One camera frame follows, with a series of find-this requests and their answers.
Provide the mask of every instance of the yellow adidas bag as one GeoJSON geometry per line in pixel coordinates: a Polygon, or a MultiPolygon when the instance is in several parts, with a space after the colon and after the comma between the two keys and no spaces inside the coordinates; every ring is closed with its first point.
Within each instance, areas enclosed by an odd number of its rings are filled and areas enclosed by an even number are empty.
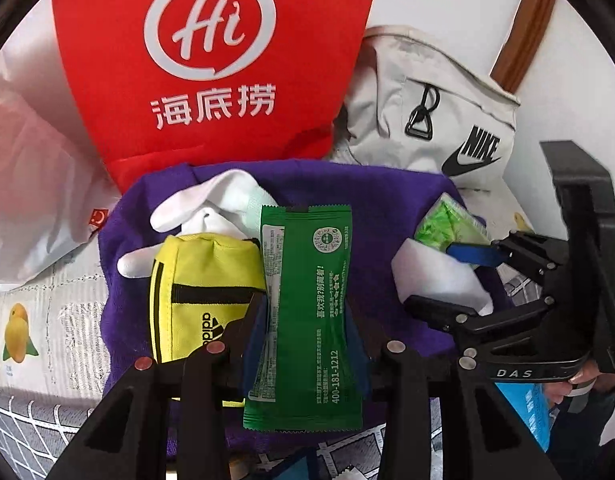
{"type": "Polygon", "coordinates": [[[220,338],[265,291],[263,262],[252,240],[202,233],[169,236],[155,258],[150,330],[158,363],[182,359],[220,338]]]}

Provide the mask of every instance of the red tag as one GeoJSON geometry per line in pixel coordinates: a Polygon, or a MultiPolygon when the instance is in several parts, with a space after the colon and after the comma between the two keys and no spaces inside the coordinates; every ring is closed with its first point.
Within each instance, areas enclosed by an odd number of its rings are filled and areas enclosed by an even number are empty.
{"type": "Polygon", "coordinates": [[[53,0],[63,64],[122,189],[177,162],[321,157],[372,0],[53,0]]]}
{"type": "Polygon", "coordinates": [[[108,209],[92,209],[92,216],[90,217],[88,224],[100,229],[104,226],[109,212],[110,211],[108,209]]]}

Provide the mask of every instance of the purple cloth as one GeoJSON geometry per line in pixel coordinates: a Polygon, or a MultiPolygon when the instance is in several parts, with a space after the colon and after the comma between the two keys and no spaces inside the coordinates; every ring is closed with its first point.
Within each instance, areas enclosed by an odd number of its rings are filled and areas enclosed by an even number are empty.
{"type": "MultiPolygon", "coordinates": [[[[150,279],[123,278],[116,269],[123,254],[162,242],[168,234],[155,232],[150,215],[171,194],[241,168],[255,177],[279,205],[349,204],[352,244],[348,297],[364,314],[379,321],[387,335],[430,355],[454,348],[452,338],[409,317],[396,294],[391,261],[406,238],[443,192],[462,200],[443,175],[347,166],[314,160],[228,163],[193,168],[179,165],[143,176],[124,195],[99,234],[101,263],[110,296],[101,320],[101,334],[110,351],[106,391],[140,356],[152,355],[148,321],[150,279]]],[[[500,296],[496,277],[485,288],[500,296]]],[[[314,445],[323,434],[264,434],[244,430],[240,410],[226,410],[226,436],[232,449],[265,452],[275,447],[314,445]]],[[[364,410],[367,425],[382,422],[382,406],[364,410]]]]}

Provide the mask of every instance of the nike swoosh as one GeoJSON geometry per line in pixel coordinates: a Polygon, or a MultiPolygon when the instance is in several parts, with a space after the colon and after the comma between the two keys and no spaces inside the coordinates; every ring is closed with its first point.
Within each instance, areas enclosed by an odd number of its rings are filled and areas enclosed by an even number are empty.
{"type": "Polygon", "coordinates": [[[494,160],[490,160],[489,162],[475,162],[474,164],[459,164],[459,152],[462,150],[463,145],[459,146],[459,149],[452,153],[445,162],[443,162],[443,167],[441,168],[441,172],[446,176],[459,176],[464,173],[468,173],[470,171],[478,170],[479,168],[484,168],[489,166],[490,164],[494,164],[499,158],[495,158],[494,160]]]}

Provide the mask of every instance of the green snack wrapper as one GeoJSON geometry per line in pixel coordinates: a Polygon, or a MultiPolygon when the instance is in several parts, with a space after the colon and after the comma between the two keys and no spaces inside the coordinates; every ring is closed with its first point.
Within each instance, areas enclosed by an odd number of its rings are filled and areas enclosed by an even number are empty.
{"type": "Polygon", "coordinates": [[[489,245],[491,241],[487,229],[447,193],[421,220],[414,239],[443,253],[452,242],[489,245]]]}
{"type": "Polygon", "coordinates": [[[243,425],[260,431],[358,430],[361,395],[348,362],[344,300],[349,206],[264,206],[268,334],[243,425]]]}

